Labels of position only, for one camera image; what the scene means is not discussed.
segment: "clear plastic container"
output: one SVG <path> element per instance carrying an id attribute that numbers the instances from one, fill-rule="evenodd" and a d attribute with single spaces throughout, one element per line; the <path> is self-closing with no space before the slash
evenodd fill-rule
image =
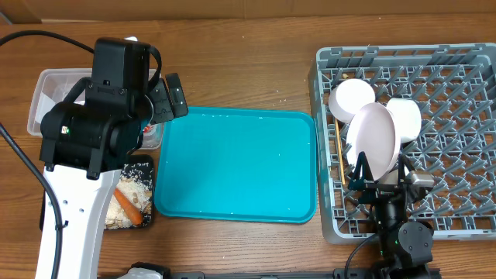
<path id="1" fill-rule="evenodd" d="M 155 70 L 150 70 L 151 78 Z M 90 77 L 90 68 L 81 69 L 46 69 L 40 74 L 38 83 L 33 94 L 31 107 L 29 109 L 28 133 L 33 136 L 41 136 L 40 123 L 41 119 L 49 112 L 55 104 L 62 102 L 70 89 L 82 77 Z M 76 99 L 77 103 L 84 102 L 84 91 Z M 164 124 L 158 124 L 151 127 L 143 135 L 142 150 L 154 150 L 160 147 L 162 143 L 162 134 L 164 133 Z"/>

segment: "gray dish rack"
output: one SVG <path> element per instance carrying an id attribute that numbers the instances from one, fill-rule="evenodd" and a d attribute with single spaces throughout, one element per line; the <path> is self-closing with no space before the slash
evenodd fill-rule
<path id="1" fill-rule="evenodd" d="M 372 233 L 368 207 L 346 183 L 348 125 L 335 127 L 327 100 L 347 78 L 361 78 L 377 101 L 411 98 L 422 113 L 417 140 L 403 153 L 436 184 L 423 201 L 408 205 L 411 219 L 429 222 L 434 239 L 496 238 L 496 45 L 326 47 L 308 74 L 312 116 L 318 133 L 319 204 L 322 233 L 330 243 L 357 243 Z M 341 140 L 343 157 L 337 154 Z"/>

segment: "orange carrot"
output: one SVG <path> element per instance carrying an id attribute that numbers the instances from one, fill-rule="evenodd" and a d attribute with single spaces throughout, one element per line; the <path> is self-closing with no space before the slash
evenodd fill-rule
<path id="1" fill-rule="evenodd" d="M 143 215 L 127 198 L 126 196 L 116 188 L 114 191 L 115 199 L 119 202 L 122 209 L 124 209 L 125 214 L 131 220 L 133 225 L 139 226 L 143 222 Z"/>

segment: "dish rack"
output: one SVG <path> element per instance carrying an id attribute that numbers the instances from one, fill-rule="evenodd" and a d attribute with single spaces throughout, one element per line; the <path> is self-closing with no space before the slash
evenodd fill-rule
<path id="1" fill-rule="evenodd" d="M 330 243 L 357 243 L 373 232 L 360 193 L 342 185 L 355 162 L 346 162 L 348 125 L 335 127 L 327 101 L 347 78 L 361 78 L 376 100 L 411 98 L 422 114 L 417 140 L 403 153 L 414 167 L 434 175 L 424 200 L 408 205 L 411 220 L 429 222 L 434 239 L 496 238 L 496 45 L 326 47 L 308 74 L 319 152 L 322 232 Z M 336 137 L 339 129 L 340 138 Z M 337 154 L 341 140 L 343 157 Z"/>

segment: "wooden surface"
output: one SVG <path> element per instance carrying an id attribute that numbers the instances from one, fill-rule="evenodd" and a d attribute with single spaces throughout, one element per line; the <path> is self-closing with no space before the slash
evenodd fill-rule
<path id="1" fill-rule="evenodd" d="M 307 113 L 307 73 L 321 47 L 496 42 L 489 14 L 0 26 L 0 36 L 39 28 L 88 45 L 100 36 L 137 36 L 157 46 L 164 73 L 180 74 L 189 105 Z M 44 37 L 0 48 L 0 120 L 39 169 L 41 139 L 26 131 L 29 106 L 40 72 L 64 67 L 91 67 L 91 56 Z M 33 278 L 42 188 L 2 140 L 0 158 L 0 278 Z M 98 272 L 122 273 L 136 261 L 207 273 L 326 271 L 343 267 L 353 248 L 323 239 L 319 210 L 300 226 L 156 215 L 148 229 L 106 232 Z M 496 274 L 496 242 L 436 241 L 433 254 L 431 267 L 445 278 Z M 365 247 L 352 265 L 378 257 L 377 247 Z"/>

